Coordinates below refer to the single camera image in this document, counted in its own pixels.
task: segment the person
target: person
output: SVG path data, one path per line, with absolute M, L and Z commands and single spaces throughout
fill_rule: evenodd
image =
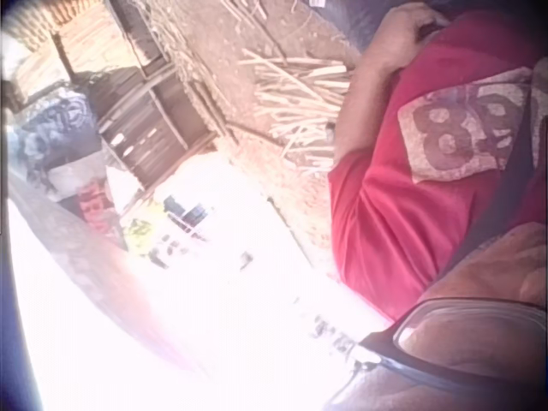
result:
M 385 16 L 329 183 L 341 279 L 395 323 L 357 345 L 376 360 L 329 409 L 544 401 L 547 119 L 544 45 L 511 15 Z

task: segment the red shirt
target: red shirt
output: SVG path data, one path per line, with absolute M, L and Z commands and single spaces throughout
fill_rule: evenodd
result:
M 541 58 L 507 18 L 463 15 L 402 71 L 376 146 L 329 174 L 341 279 L 389 319 L 413 306 L 489 205 Z M 538 78 L 536 175 L 515 223 L 546 219 L 545 135 L 535 124 L 548 115 L 548 77 Z

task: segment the black eyeglass frame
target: black eyeglass frame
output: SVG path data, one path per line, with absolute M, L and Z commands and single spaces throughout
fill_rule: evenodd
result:
M 539 395 L 546 396 L 545 387 L 519 384 L 502 378 L 494 378 L 450 369 L 431 362 L 414 357 L 396 346 L 394 337 L 402 325 L 419 309 L 425 305 L 453 303 L 455 301 L 476 301 L 500 303 L 506 307 L 516 307 L 538 310 L 540 315 L 546 315 L 545 309 L 534 304 L 517 301 L 504 301 L 476 298 L 440 298 L 427 300 L 410 309 L 398 319 L 390 328 L 374 332 L 364 338 L 358 345 L 373 352 L 380 358 L 379 366 L 383 366 L 414 382 L 445 390 L 464 396 L 488 396 L 496 398 L 515 398 L 532 400 Z

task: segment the forearm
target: forearm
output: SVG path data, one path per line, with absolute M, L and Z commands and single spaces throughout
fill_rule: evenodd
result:
M 349 152 L 374 146 L 390 96 L 392 73 L 367 51 L 361 58 L 335 127 L 335 164 Z

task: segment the brown soil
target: brown soil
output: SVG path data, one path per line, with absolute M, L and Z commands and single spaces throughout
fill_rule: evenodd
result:
M 293 0 L 262 3 L 268 14 L 265 26 L 288 57 L 309 55 L 340 59 L 348 65 L 355 63 L 357 51 L 301 2 L 294 13 Z M 266 133 L 270 118 L 253 115 L 253 69 L 237 62 L 244 58 L 243 47 L 273 56 L 275 51 L 268 41 L 259 30 L 238 24 L 219 0 L 178 0 L 174 4 L 181 8 L 180 15 L 187 17 L 181 21 L 180 29 L 230 102 L 228 106 L 218 100 L 227 119 Z M 239 146 L 231 140 L 217 139 L 217 149 L 258 182 L 264 195 L 272 197 L 314 265 L 332 273 L 330 201 L 325 176 L 302 176 L 280 158 L 281 149 L 243 134 L 237 138 Z

